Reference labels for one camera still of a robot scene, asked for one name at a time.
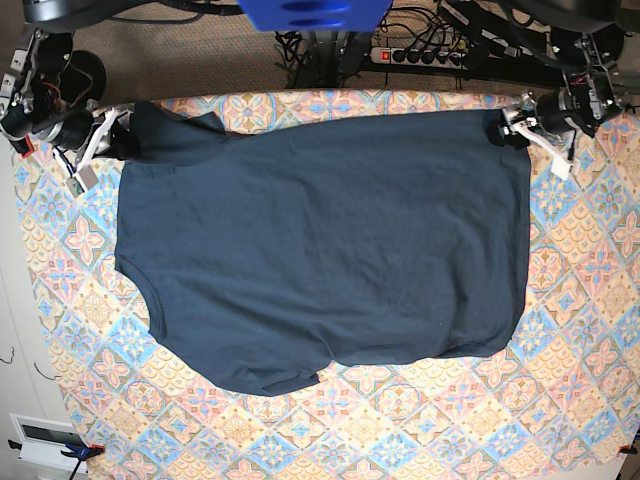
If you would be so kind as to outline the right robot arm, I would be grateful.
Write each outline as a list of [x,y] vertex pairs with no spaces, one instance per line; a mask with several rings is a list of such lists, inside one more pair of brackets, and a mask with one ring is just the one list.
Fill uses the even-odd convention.
[[77,151],[95,131],[90,104],[101,100],[106,70],[74,49],[75,31],[141,6],[141,1],[25,1],[26,23],[1,82],[1,134],[21,155],[39,140]]

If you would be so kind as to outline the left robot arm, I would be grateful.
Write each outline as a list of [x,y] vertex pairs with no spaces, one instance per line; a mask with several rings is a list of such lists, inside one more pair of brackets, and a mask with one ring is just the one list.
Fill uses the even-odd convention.
[[628,107],[639,90],[636,74],[624,76],[617,61],[626,36],[639,30],[636,1],[501,1],[508,45],[509,80],[548,93],[523,94],[493,117],[486,133],[498,146],[521,149],[539,137],[589,137]]

